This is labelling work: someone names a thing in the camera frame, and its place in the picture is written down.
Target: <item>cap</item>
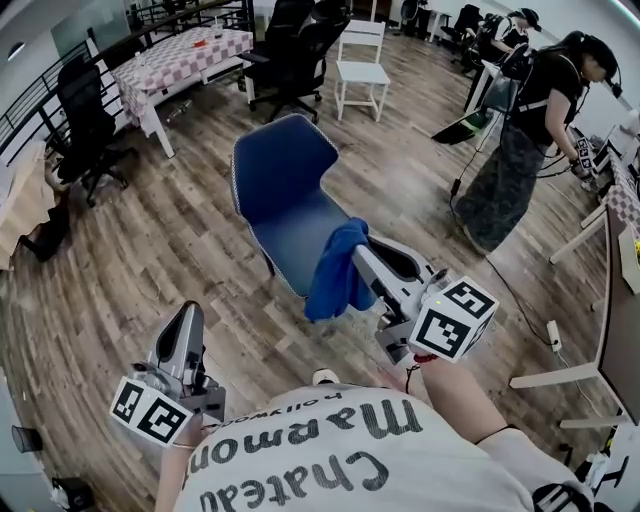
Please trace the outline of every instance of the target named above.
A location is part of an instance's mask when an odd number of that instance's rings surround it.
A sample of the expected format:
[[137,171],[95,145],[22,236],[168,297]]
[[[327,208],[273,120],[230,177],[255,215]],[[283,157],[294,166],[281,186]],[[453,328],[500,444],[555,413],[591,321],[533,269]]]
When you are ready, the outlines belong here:
[[531,25],[537,32],[542,30],[542,27],[540,26],[540,16],[538,16],[536,11],[529,9],[528,7],[523,7],[520,9],[520,12],[527,19],[529,25]]

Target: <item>ceiling light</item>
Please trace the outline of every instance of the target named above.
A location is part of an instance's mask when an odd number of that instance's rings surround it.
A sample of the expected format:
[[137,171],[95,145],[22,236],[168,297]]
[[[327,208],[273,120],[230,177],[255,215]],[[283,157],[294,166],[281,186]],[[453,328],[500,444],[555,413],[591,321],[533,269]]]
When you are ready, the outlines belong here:
[[13,58],[18,55],[22,49],[24,48],[25,44],[23,42],[20,43],[16,43],[11,47],[11,50],[9,51],[9,57],[8,60],[11,61],[13,60]]

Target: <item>white wooden chair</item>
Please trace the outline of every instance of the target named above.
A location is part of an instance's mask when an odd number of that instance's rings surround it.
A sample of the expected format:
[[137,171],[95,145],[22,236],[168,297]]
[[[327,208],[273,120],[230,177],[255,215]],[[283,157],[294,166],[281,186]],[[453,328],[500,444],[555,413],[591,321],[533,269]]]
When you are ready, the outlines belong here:
[[[342,111],[345,105],[365,105],[372,107],[375,112],[376,122],[380,121],[382,107],[387,96],[387,89],[391,81],[380,65],[380,53],[382,52],[382,39],[384,38],[384,23],[373,23],[371,21],[352,20],[340,36],[338,48],[338,79],[334,89],[336,103],[338,105],[338,121],[342,120]],[[342,60],[342,47],[345,44],[360,44],[366,46],[376,46],[375,62],[353,62]],[[345,95],[348,83],[360,83],[369,85],[369,101],[347,101]],[[374,98],[374,88],[376,85],[382,86],[382,96],[377,103]]]

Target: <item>power outlet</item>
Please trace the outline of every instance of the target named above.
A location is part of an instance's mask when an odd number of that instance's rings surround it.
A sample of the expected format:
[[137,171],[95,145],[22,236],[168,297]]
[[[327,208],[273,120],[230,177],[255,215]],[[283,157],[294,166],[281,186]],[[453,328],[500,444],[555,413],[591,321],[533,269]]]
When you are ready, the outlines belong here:
[[562,348],[562,341],[560,340],[560,331],[558,330],[558,324],[555,320],[552,320],[547,324],[547,332],[549,333],[551,350],[554,352],[560,352],[560,349]]

